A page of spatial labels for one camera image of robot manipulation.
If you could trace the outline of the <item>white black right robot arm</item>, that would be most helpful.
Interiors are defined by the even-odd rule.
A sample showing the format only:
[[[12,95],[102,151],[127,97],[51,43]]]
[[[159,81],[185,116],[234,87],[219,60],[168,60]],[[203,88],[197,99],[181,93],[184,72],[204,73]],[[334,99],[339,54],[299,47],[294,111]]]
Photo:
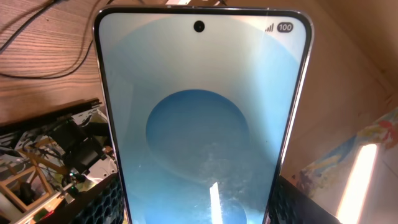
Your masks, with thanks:
[[[94,184],[117,173],[108,119],[92,109],[26,131],[15,149],[61,186]]]

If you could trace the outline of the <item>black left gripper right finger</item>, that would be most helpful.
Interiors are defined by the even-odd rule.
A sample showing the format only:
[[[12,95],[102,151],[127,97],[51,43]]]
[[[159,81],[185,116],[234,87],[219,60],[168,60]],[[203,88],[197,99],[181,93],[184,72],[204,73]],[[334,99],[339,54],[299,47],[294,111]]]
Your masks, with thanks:
[[[271,224],[340,224],[340,221],[279,176],[269,204]]]

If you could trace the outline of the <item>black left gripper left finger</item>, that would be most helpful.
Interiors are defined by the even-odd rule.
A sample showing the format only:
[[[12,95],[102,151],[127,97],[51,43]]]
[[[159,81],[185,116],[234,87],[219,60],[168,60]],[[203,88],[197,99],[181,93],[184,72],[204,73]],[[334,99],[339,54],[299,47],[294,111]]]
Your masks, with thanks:
[[[123,221],[123,188],[119,176],[112,174],[38,224],[122,224]]]

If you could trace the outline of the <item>blue screen Galaxy smartphone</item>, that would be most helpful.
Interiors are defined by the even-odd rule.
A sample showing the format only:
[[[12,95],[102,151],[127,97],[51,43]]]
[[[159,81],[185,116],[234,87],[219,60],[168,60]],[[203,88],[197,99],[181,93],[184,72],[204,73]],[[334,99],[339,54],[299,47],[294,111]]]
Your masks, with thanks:
[[[93,38],[131,223],[264,223],[313,42],[300,11],[107,6]]]

